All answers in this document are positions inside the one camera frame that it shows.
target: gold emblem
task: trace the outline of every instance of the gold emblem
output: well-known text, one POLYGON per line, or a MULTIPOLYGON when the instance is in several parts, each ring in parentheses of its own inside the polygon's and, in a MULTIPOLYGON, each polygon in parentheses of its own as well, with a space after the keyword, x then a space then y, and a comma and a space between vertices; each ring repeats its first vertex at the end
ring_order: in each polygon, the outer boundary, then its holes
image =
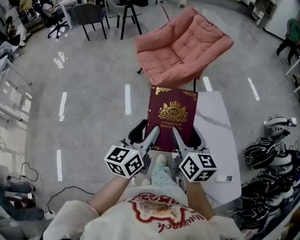
POLYGON ((181 107, 181 104, 177 101, 171 101, 170 106, 166 103, 163 104, 163 108, 160 108, 159 118, 167 119, 177 122, 186 122, 188 117, 188 112, 186 112, 186 107, 181 107))
POLYGON ((190 91, 183 91, 185 95, 191 96, 194 101, 197 101, 197 94, 190 91))
POLYGON ((164 87, 157 87, 155 89, 155 95, 158 95, 160 92, 169 92, 171 91, 172 89, 169 89, 169 88, 164 88, 164 87))

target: black and white marker cube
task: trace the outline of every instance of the black and white marker cube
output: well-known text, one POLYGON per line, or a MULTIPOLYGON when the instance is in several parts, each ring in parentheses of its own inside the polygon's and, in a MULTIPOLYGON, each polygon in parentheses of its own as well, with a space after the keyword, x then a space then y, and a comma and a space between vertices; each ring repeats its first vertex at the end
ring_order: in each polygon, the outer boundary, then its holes
POLYGON ((115 145, 110 148, 104 161, 111 172, 125 178, 135 175, 144 166, 138 150, 115 145))
POLYGON ((205 182, 218 170, 215 161, 211 154, 189 152, 179 168, 189 182, 205 182))

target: book cover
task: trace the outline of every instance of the book cover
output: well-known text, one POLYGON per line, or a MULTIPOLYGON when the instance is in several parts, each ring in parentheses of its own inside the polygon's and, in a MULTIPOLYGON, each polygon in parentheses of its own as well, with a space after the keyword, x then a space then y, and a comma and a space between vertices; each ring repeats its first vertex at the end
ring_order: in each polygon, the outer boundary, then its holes
POLYGON ((174 151, 173 126, 178 129, 184 143, 189 145, 197 100, 198 93, 195 91, 151 86, 146 136, 155 126, 160 126, 160 134, 153 150, 174 151))

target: person in green shirt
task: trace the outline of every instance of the person in green shirt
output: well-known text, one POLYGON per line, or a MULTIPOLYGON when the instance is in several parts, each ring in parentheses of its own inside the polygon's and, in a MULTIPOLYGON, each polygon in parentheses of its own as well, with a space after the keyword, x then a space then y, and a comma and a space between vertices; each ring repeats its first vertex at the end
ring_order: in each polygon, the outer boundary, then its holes
POLYGON ((286 38, 279 48, 276 50, 276 54, 279 55, 283 49, 290 46, 290 52, 286 58, 289 66, 291 65, 291 58, 295 54, 298 45, 300 45, 300 18, 298 20, 291 18, 286 25, 286 38))

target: pink armchair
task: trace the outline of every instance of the pink armchair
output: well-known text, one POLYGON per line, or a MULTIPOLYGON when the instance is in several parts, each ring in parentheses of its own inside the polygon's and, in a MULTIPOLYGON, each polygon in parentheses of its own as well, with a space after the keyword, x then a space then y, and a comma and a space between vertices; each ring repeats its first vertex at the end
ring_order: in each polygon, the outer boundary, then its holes
POLYGON ((143 70, 153 85, 177 88, 199 79, 203 70, 234 41, 192 7, 163 27, 135 37, 143 70))

